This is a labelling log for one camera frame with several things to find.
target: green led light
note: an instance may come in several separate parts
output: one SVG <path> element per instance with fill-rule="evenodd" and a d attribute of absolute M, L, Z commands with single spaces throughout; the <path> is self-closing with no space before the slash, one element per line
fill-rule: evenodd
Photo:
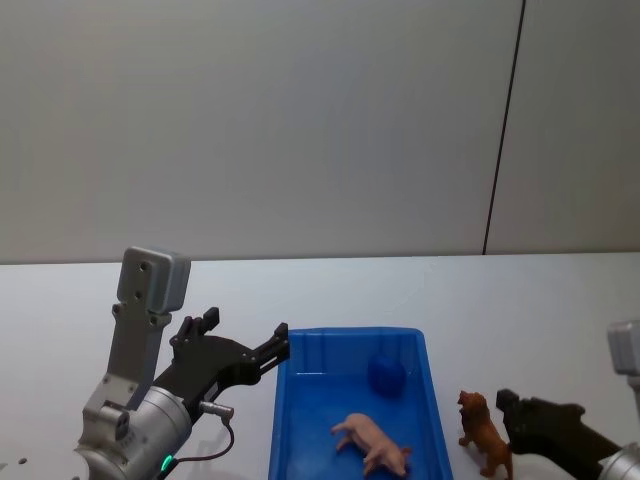
<path fill-rule="evenodd" d="M 164 460 L 162 461 L 162 466 L 160 467 L 161 472 L 164 472 L 167 469 L 167 467 L 171 463 L 171 460 L 173 460 L 173 455 L 167 455 L 166 457 L 164 457 Z"/>

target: pink pig figurine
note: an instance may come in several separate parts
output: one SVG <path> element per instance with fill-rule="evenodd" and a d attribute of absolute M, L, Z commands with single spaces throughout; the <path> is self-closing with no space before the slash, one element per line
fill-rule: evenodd
<path fill-rule="evenodd" d="M 351 442 L 355 443 L 366 454 L 363 472 L 365 477 L 381 465 L 400 477 L 407 475 L 407 459 L 411 449 L 398 448 L 369 417 L 362 413 L 352 413 L 344 422 L 333 427 L 331 434 L 343 430 L 347 434 L 338 442 L 336 451 Z"/>

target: gray wall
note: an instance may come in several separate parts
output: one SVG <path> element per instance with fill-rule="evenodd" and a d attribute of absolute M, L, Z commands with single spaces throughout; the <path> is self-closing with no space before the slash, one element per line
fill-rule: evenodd
<path fill-rule="evenodd" d="M 3 0 L 0 262 L 481 253 L 519 12 Z M 490 252 L 640 245 L 639 13 L 528 2 Z"/>

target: blue tray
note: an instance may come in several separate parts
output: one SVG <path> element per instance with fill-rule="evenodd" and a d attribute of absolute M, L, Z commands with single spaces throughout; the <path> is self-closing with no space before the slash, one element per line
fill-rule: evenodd
<path fill-rule="evenodd" d="M 408 328 L 317 328 L 289 332 L 291 359 L 278 368 L 269 480 L 362 478 L 355 447 L 336 454 L 329 429 L 362 412 L 399 445 L 410 446 L 408 479 L 449 480 L 451 466 L 433 392 L 424 337 Z M 367 382 L 369 359 L 401 362 L 407 382 L 399 398 L 384 398 Z M 384 469 L 368 480 L 395 478 Z"/>

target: white table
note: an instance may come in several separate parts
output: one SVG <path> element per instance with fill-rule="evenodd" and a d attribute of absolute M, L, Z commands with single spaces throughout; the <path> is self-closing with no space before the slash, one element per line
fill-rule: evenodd
<path fill-rule="evenodd" d="M 55 462 L 75 446 L 81 410 L 106 369 L 119 264 L 0 267 L 0 480 L 21 457 Z M 221 308 L 216 334 L 248 346 L 275 326 L 403 325 L 426 337 L 456 479 L 479 479 L 478 455 L 458 446 L 459 390 L 495 401 L 499 388 L 578 402 L 585 423 L 617 443 L 640 438 L 631 391 L 611 368 L 606 327 L 640 314 L 640 254 L 194 262 L 182 315 Z M 170 360 L 166 329 L 158 370 Z M 225 392 L 236 408 L 235 448 L 174 480 L 266 479 L 275 372 Z M 493 410 L 502 428 L 502 415 Z M 182 455 L 227 438 L 202 419 Z M 516 457 L 518 479 L 569 478 Z M 503 478 L 499 471 L 497 478 Z"/>

